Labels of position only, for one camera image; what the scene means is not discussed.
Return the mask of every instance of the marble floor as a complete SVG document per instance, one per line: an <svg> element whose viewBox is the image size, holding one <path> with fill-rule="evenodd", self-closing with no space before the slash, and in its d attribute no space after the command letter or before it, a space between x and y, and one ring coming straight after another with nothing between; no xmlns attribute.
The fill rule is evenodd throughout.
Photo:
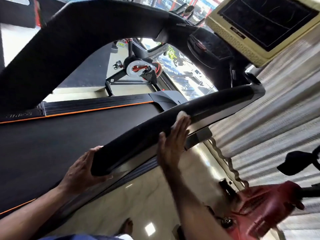
<svg viewBox="0 0 320 240"><path fill-rule="evenodd" d="M227 175L206 145L200 143L185 152L180 168L186 184L198 198L210 205L217 215L223 216L228 204L217 182ZM110 236L128 217L133 220L134 240L174 240L173 232L179 219L159 167L82 207L49 235L87 233ZM155 232L148 236L145 227L150 223Z"/></svg>

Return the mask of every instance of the yellow frame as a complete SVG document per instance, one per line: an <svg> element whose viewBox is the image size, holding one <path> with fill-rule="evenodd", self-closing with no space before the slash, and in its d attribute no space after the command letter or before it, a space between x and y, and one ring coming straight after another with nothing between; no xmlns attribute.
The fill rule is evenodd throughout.
<svg viewBox="0 0 320 240"><path fill-rule="evenodd" d="M270 51L264 50L258 44L253 42L250 38L246 37L242 39L236 33L234 33L230 28L233 27L230 23L224 20L219 14L219 10L223 8L231 0L224 0L216 9L214 9L211 14L206 18L205 23L208 25L215 33L242 53L248 60L252 62L256 67L261 67L267 64L269 61L274 59L282 50L284 50L289 45L293 44L303 35L306 35L310 30L312 30L316 25L320 23L320 13L314 17L310 22L302 26L299 30L294 32L290 37L285 39L278 46ZM320 11L320 3L315 0L297 0L308 7Z"/></svg>

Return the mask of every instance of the forearm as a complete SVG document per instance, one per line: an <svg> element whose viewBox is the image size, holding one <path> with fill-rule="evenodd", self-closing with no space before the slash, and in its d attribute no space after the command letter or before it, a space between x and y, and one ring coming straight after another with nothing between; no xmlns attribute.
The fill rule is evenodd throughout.
<svg viewBox="0 0 320 240"><path fill-rule="evenodd" d="M0 220L0 240L28 240L69 199L59 187Z"/></svg>
<svg viewBox="0 0 320 240"><path fill-rule="evenodd" d="M207 208L185 185L178 170L165 169L163 172L170 186L187 240L231 239Z"/></svg>

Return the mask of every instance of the beige monitor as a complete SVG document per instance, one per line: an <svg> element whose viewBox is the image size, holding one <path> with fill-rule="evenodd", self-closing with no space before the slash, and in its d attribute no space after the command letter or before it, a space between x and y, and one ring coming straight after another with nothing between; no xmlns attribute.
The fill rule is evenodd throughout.
<svg viewBox="0 0 320 240"><path fill-rule="evenodd" d="M205 23L260 67L312 30L319 11L320 0L224 0Z"/></svg>

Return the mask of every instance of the blue clothing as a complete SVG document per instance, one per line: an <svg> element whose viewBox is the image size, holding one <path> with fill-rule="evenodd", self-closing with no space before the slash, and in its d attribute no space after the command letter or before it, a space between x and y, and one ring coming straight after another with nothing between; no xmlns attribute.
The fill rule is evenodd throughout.
<svg viewBox="0 0 320 240"><path fill-rule="evenodd" d="M86 234L73 234L68 236L48 236L39 240L120 240L116 237L101 236L101 235L86 235Z"/></svg>

